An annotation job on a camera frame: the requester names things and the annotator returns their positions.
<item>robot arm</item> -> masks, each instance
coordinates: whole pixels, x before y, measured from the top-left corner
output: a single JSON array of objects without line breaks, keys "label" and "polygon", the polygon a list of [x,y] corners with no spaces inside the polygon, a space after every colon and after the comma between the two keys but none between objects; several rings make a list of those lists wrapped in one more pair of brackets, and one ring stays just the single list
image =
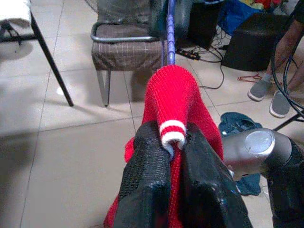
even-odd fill
[{"label": "robot arm", "polygon": [[275,228],[304,227],[304,155],[288,137],[266,128],[223,139],[234,180],[253,173],[267,178]]}]

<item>blue bag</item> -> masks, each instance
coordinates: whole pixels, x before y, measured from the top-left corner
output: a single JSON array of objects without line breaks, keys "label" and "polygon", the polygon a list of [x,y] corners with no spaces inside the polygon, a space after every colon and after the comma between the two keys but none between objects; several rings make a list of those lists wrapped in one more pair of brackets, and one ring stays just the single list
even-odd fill
[{"label": "blue bag", "polygon": [[254,13],[262,13],[239,0],[226,0],[218,16],[218,25],[229,35]]}]

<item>gray sneaker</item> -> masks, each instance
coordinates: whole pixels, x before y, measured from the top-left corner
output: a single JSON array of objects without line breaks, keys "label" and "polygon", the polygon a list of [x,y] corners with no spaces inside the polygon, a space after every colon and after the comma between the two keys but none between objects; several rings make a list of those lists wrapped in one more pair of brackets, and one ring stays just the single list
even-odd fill
[{"label": "gray sneaker", "polygon": [[267,95],[271,87],[271,82],[259,80],[248,91],[248,96],[254,101],[261,101]]},{"label": "gray sneaker", "polygon": [[277,91],[269,106],[269,112],[271,115],[277,118],[284,118],[287,116],[289,108],[290,104],[288,103],[286,97]]}]

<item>blue cloth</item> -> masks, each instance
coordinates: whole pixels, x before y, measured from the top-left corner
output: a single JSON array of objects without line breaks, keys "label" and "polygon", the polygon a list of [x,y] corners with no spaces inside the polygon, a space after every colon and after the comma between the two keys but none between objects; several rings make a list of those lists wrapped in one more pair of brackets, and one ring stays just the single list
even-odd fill
[{"label": "blue cloth", "polygon": [[254,9],[239,0],[226,0],[222,6],[218,25],[229,35],[254,13],[262,13],[260,9]]},{"label": "blue cloth", "polygon": [[[218,128],[223,138],[262,127],[260,123],[255,123],[248,116],[241,113],[224,113],[221,116],[221,121]],[[260,178],[261,174],[257,173],[248,175],[237,181],[236,185],[240,194],[245,196],[259,195],[261,193]]]}]

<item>tile floor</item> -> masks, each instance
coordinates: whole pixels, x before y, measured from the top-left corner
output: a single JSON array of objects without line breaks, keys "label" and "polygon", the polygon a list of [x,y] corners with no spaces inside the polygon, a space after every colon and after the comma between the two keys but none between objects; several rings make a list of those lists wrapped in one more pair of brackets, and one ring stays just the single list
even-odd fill
[{"label": "tile floor", "polygon": [[[124,145],[140,126],[149,72],[115,72],[110,105],[102,108],[89,37],[96,14],[83,0],[32,2],[75,107],[67,105],[37,42],[0,44],[0,227],[87,228],[102,223],[119,190]],[[219,65],[181,56],[177,64],[199,85],[220,81]],[[252,85],[237,81],[255,72],[223,70],[219,90],[200,89],[216,124],[228,111],[268,128],[284,121],[268,112],[271,94],[250,101]],[[299,123],[281,132],[304,143]],[[266,185],[262,178],[262,193],[243,197],[255,228],[272,227]]]}]

